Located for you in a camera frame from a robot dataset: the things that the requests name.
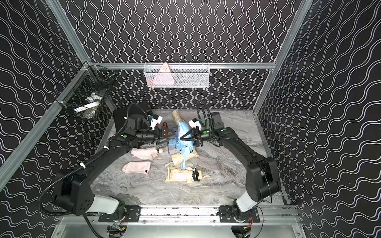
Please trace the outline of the light blue umbrella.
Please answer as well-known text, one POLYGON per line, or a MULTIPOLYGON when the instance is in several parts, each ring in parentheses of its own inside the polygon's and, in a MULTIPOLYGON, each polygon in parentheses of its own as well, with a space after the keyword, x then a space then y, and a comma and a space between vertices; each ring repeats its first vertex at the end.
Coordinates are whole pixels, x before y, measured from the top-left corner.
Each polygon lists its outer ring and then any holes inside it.
POLYGON ((190 138, 191 135, 189 134, 189 131, 191 129, 190 126, 183 120, 178 121, 177 125, 177 138, 170 139, 169 146, 180 150, 180 153, 183 157, 181 169, 184 170, 186 168, 186 157, 188 157, 193 152, 193 142, 190 140, 184 140, 182 138, 190 138))

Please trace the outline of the pink sleeved umbrella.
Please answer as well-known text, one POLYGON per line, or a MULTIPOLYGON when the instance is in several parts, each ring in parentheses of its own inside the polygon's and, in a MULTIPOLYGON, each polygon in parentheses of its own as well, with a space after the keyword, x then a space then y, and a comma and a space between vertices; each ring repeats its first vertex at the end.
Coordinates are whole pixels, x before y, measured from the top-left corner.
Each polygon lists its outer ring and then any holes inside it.
POLYGON ((139 149, 133 148, 131 150, 131 155, 133 157, 142 159, 142 160, 152 160, 159 156, 160 153, 163 153, 163 149, 157 149, 155 147, 139 149))

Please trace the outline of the pink umbrella sleeve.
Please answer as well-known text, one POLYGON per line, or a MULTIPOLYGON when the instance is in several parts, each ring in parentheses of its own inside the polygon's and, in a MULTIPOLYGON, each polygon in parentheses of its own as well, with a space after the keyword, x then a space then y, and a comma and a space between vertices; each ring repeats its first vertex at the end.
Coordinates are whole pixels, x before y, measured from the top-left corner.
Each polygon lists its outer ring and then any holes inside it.
POLYGON ((148 175, 151 167, 150 161, 132 161, 123 166, 122 171, 126 174, 137 173, 148 175))

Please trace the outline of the beige umbrella with wooden handle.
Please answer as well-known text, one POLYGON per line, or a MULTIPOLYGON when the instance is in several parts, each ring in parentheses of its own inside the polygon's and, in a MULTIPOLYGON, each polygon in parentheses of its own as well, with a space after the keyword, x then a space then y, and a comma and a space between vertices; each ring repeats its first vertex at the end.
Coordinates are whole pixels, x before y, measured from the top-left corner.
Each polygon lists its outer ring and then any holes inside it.
POLYGON ((203 175, 201 170, 191 167, 186 167, 184 170, 182 170, 181 168, 168 167, 167 171, 167 182, 192 183, 193 181, 201 181, 210 177, 210 175, 203 175))

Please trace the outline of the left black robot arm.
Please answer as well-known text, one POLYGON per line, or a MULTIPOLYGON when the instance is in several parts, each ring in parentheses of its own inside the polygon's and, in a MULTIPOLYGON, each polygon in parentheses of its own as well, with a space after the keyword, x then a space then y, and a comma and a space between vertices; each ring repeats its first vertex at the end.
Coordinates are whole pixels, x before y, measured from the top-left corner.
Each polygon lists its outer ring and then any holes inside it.
POLYGON ((124 202, 110 196, 95 195, 91 184, 114 161, 132 149, 150 143, 162 144, 175 135, 175 132, 166 126, 152 127, 149 116, 128 116, 123 126, 108 139, 103 149, 42 191, 37 200, 38 210, 47 216, 103 213, 122 219, 125 215, 124 202))

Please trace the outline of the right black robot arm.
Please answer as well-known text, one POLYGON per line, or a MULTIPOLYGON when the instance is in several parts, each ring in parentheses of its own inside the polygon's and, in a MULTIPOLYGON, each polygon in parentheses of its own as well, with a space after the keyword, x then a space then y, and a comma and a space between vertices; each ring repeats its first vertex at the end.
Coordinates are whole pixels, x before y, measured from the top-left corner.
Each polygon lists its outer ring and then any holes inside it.
POLYGON ((241 162, 246 169, 246 191, 233 202, 239 213, 251 210, 265 198, 281 191, 278 163, 272 157, 266 158, 244 143, 232 128, 225 127, 217 112, 208 115, 208 126, 190 129, 180 141, 191 141, 194 146, 217 142, 241 162))

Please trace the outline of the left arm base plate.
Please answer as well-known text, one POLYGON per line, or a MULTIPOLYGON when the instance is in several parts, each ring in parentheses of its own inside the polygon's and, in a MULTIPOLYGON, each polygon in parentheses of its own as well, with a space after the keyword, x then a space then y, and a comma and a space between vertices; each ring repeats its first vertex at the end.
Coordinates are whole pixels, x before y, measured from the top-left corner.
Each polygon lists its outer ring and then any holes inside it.
POLYGON ((137 223, 140 218, 141 207, 138 205, 125 205, 124 208, 118 208, 114 214, 102 213, 98 219, 101 223, 111 222, 133 222, 137 223))

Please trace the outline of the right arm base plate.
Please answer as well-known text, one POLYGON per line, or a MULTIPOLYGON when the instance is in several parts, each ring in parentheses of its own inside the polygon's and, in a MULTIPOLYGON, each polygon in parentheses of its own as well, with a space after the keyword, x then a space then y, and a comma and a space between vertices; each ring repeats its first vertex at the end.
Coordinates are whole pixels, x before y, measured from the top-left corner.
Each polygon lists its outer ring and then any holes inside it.
POLYGON ((236 205, 221 205, 216 215, 222 223, 259 223, 260 216, 256 207, 242 212, 236 205))

